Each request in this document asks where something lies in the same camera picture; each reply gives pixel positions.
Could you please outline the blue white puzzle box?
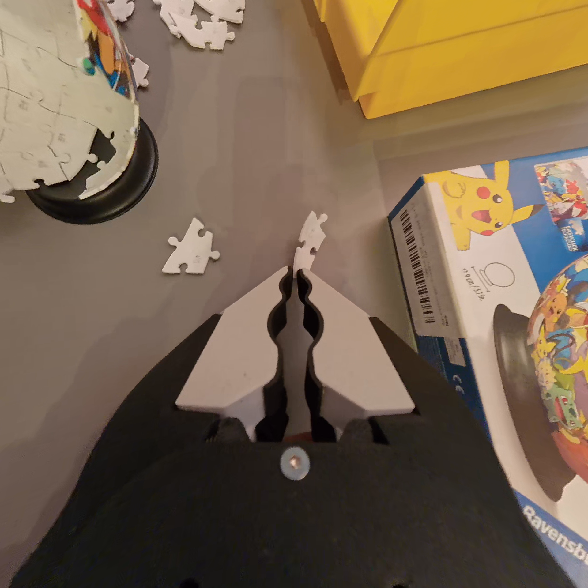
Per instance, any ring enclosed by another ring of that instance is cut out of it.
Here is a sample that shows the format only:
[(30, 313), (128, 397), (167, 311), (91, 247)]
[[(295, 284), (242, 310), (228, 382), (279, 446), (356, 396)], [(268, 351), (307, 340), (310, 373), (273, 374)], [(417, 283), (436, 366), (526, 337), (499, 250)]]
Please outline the blue white puzzle box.
[(419, 355), (587, 587), (587, 148), (425, 174), (388, 222)]

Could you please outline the colourful puzzle ball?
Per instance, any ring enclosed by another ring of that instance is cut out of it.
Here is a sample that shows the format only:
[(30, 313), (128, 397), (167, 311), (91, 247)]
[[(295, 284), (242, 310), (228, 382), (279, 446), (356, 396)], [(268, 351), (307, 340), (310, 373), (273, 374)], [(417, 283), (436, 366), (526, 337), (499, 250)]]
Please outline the colourful puzzle ball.
[(109, 1), (1, 1), (1, 202), (73, 181), (80, 200), (126, 171), (139, 106)]

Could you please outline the black ball stand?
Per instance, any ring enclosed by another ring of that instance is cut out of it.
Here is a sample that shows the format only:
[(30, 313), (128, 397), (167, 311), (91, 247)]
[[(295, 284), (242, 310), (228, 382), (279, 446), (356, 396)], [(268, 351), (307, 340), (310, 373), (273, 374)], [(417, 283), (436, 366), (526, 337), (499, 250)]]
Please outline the black ball stand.
[(139, 119), (135, 150), (120, 177), (97, 194), (80, 199), (86, 180), (99, 171), (98, 163), (87, 161), (72, 180), (46, 185), (25, 193), (33, 204), (54, 219), (68, 224), (99, 224), (120, 217), (146, 195), (156, 177), (159, 154), (156, 139)]

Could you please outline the yellow plastic tray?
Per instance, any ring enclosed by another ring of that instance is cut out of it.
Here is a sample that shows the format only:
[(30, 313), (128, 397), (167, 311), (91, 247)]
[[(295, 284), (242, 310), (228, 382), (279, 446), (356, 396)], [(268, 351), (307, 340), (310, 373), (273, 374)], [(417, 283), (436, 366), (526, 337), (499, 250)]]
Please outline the yellow plastic tray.
[(587, 64), (587, 1), (313, 1), (366, 119)]

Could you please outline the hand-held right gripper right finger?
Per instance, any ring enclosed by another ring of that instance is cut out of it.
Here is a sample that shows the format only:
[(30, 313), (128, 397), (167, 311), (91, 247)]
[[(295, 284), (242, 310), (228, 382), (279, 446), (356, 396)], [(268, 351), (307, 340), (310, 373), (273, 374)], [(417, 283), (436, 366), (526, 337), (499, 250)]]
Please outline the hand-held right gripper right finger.
[(298, 270), (297, 282), (312, 337), (304, 384), (312, 440), (335, 442), (354, 420), (412, 413), (371, 317), (310, 270)]

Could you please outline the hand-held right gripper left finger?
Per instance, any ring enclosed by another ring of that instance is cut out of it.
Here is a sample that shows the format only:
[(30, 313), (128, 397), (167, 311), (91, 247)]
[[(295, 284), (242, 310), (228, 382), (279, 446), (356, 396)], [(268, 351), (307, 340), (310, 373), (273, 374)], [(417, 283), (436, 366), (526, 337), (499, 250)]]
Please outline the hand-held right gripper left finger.
[(289, 417), (277, 337), (292, 283), (292, 268), (281, 268), (218, 316), (176, 400), (179, 409), (238, 419), (253, 441), (282, 440)]

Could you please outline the wedge-shaped white puzzle piece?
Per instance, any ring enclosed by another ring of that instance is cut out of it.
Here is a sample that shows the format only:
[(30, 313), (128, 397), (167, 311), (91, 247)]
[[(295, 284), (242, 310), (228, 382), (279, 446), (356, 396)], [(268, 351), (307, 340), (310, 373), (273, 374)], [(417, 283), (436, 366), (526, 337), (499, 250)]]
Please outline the wedge-shaped white puzzle piece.
[(212, 232), (205, 231), (201, 235), (202, 230), (204, 230), (202, 222), (197, 217), (193, 217), (182, 239), (175, 236), (168, 238), (168, 244), (173, 246), (175, 250), (165, 262), (162, 273), (166, 275), (181, 274), (181, 267), (184, 266), (186, 274), (202, 275), (209, 260), (217, 261), (220, 258), (220, 252), (212, 248)]

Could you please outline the long white puzzle piece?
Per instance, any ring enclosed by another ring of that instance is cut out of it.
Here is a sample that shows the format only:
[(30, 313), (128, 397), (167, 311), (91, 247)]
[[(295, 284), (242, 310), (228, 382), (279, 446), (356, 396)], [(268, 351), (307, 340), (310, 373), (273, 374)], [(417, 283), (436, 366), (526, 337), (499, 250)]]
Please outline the long white puzzle piece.
[(293, 273), (296, 274), (301, 269), (309, 270), (312, 268), (315, 254), (326, 238), (322, 224), (327, 221), (327, 218), (327, 214), (322, 213), (317, 216), (314, 211), (311, 211), (306, 218), (298, 238), (298, 241), (302, 245), (296, 248), (293, 260)]

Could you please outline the small pile of puzzle pieces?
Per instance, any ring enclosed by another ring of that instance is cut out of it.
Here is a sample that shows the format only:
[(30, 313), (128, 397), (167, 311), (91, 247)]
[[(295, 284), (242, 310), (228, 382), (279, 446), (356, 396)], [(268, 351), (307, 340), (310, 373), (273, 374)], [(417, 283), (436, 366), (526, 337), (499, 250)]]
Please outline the small pile of puzzle pieces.
[(152, 1), (169, 32), (192, 48), (222, 51), (243, 22), (245, 1)]

